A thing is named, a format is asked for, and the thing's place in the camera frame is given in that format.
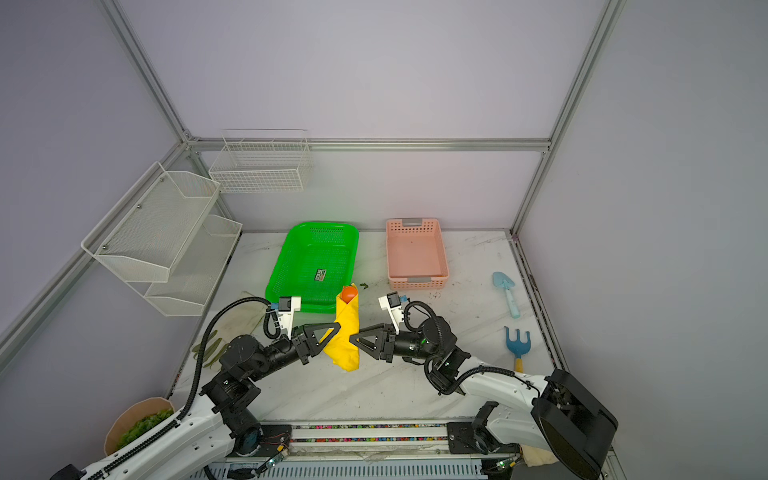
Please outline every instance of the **orange ball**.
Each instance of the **orange ball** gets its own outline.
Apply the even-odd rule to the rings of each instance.
[[[344,290],[341,291],[341,300],[344,303],[349,303],[352,301],[353,298],[357,295],[357,288],[354,286],[345,286]]]

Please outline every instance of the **aluminum frame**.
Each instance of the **aluminum frame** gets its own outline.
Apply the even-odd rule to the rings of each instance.
[[[248,138],[271,141],[272,138]],[[310,138],[312,151],[537,151],[547,152],[548,138]],[[188,141],[197,153],[220,151],[223,138],[193,138]]]
[[[509,230],[509,244],[515,254],[515,260],[523,277],[523,283],[539,322],[542,333],[545,336],[550,356],[553,363],[563,369],[568,369],[564,356],[554,334],[554,328],[544,308],[541,295],[538,291],[535,279],[531,274],[530,266],[525,258],[518,234],[527,218],[531,205],[535,200],[544,178],[552,165],[558,152],[565,132],[574,116],[578,103],[591,77],[600,53],[605,46],[619,14],[626,0],[607,0],[605,7],[595,27],[589,46],[584,53],[577,74],[574,77],[571,88],[563,103],[558,119],[549,139],[547,138],[478,138],[478,139],[331,139],[320,138],[310,140],[310,148],[315,151],[537,151],[541,152],[541,159],[526,191],[515,221]],[[174,145],[165,158],[161,161],[164,167],[171,165],[179,158],[188,157],[194,166],[196,173],[209,177],[205,163],[200,158],[202,151],[216,151],[223,147],[223,140],[195,138],[185,128],[183,121],[177,113],[170,96],[165,91],[161,81],[151,65],[147,53],[141,46],[139,39],[130,25],[123,8],[118,0],[96,0],[97,5],[104,13],[116,38],[123,46],[132,65],[136,68],[141,80],[147,86],[151,97],[160,109],[170,129],[176,134],[178,143]],[[146,182],[137,182],[123,196],[118,205],[110,212],[115,221],[121,218],[121,212],[132,205],[137,194],[147,187]],[[234,220],[227,205],[220,198],[217,206],[223,217]],[[50,313],[66,297],[74,286],[74,283],[82,276],[91,265],[93,259],[83,250],[78,252],[65,264],[64,268],[51,279],[45,288],[35,297],[29,306],[17,317],[11,326],[0,338],[0,376],[7,371],[13,359],[23,349],[24,345],[34,338],[42,328]],[[202,323],[207,315],[208,306],[199,320]],[[619,470],[617,458],[615,465]]]
[[[594,28],[592,38],[589,41],[587,51],[584,53],[584,57],[581,59],[581,64],[574,77],[571,89],[568,91],[568,95],[565,97],[565,102],[560,110],[557,121],[554,123],[552,129],[552,135],[550,136],[550,147],[541,155],[536,172],[534,173],[531,184],[528,186],[528,191],[525,192],[525,198],[520,205],[517,215],[515,216],[515,222],[512,224],[512,235],[518,235],[520,229],[528,217],[528,213],[531,211],[533,200],[535,200],[538,191],[541,189],[541,185],[544,184],[544,178],[552,166],[552,161],[558,152],[558,148],[562,143],[563,136],[568,130],[568,125],[571,124],[571,120],[576,113],[581,97],[584,95],[584,91],[587,89],[587,84],[594,71],[594,66],[597,64],[600,58],[600,53],[603,51],[608,38],[611,36],[616,22],[618,21],[619,14],[624,8],[626,0],[607,0],[603,12],[600,15],[597,26]]]
[[[175,161],[186,155],[187,146],[181,142],[177,143],[165,155],[161,165],[163,168],[169,168]],[[153,181],[152,177],[144,177],[134,184],[109,211],[108,217],[112,217],[112,221],[104,222],[100,232],[111,232],[119,219],[132,208]],[[33,339],[40,328],[46,325],[50,314],[55,311],[58,304],[67,296],[74,284],[94,261],[88,252],[78,248],[77,253],[69,259],[35,299],[16,317],[10,327],[3,332],[2,338],[0,338],[0,376],[8,371],[8,367],[27,342]]]

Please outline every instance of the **black mount plate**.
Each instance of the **black mount plate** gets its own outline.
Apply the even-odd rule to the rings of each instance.
[[[459,453],[478,453],[475,450],[475,434],[472,431],[471,422],[449,422],[448,423],[448,451],[454,454]],[[509,443],[502,445],[497,451],[489,455],[499,453],[518,453],[520,445]]]
[[[291,425],[261,425],[262,437],[252,457],[271,457],[277,453],[280,443],[290,447]]]

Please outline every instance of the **blue garden trowel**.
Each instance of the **blue garden trowel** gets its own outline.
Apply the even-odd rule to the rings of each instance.
[[[520,318],[520,310],[518,304],[515,303],[515,298],[512,296],[512,287],[515,286],[515,282],[511,278],[501,272],[493,273],[493,284],[503,288],[507,294],[507,305],[509,306],[509,312],[512,314],[512,318]]]

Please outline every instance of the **yellow cloth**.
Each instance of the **yellow cloth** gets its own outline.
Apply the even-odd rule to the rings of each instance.
[[[520,446],[522,447],[525,464],[529,467],[549,465],[558,460],[558,457],[554,456],[554,453],[549,450],[537,449],[536,447],[529,447],[528,445]]]
[[[323,351],[333,363],[352,372],[360,368],[360,350],[349,342],[350,335],[360,333],[360,294],[349,303],[344,303],[340,295],[336,295],[336,323],[341,329]]]

